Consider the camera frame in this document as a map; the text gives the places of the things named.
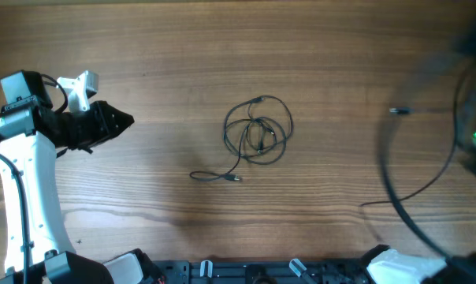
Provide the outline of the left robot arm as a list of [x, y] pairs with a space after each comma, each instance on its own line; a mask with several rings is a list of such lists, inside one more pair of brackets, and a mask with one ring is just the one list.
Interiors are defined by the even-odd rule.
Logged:
[[67, 151], [91, 153], [134, 122], [107, 102], [89, 99], [99, 77], [84, 71], [54, 79], [20, 70], [0, 79], [0, 174], [7, 253], [2, 283], [162, 283], [163, 272], [136, 248], [104, 263], [76, 253], [65, 228], [55, 166]]

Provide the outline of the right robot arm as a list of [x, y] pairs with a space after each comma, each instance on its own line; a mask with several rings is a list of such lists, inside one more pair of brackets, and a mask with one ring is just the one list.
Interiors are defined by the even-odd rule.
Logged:
[[[466, 157], [466, 165], [476, 175], [476, 17], [467, 30], [458, 35], [448, 51], [432, 54], [392, 97], [412, 100], [434, 77], [455, 66], [464, 58], [470, 64], [456, 82], [452, 100], [453, 138], [447, 160], [433, 177], [437, 181], [451, 165], [456, 152]], [[401, 117], [409, 115], [408, 107], [393, 107], [385, 115], [377, 132], [377, 164], [381, 181], [388, 195], [387, 202], [395, 209], [408, 229], [438, 254], [436, 259], [408, 256], [391, 248], [374, 248], [366, 271], [376, 283], [476, 283], [476, 252], [453, 256], [437, 245], [415, 223], [403, 206], [405, 197], [398, 197], [389, 173], [391, 144], [400, 127]]]

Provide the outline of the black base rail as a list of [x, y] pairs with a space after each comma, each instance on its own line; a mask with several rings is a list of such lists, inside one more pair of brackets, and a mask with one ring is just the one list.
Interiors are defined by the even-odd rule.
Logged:
[[201, 263], [182, 260], [155, 261], [163, 273], [159, 283], [183, 284], [253, 284], [253, 283], [318, 283], [318, 284], [372, 284], [370, 277], [357, 259], [302, 261], [306, 268], [296, 274], [289, 262], [220, 262]]

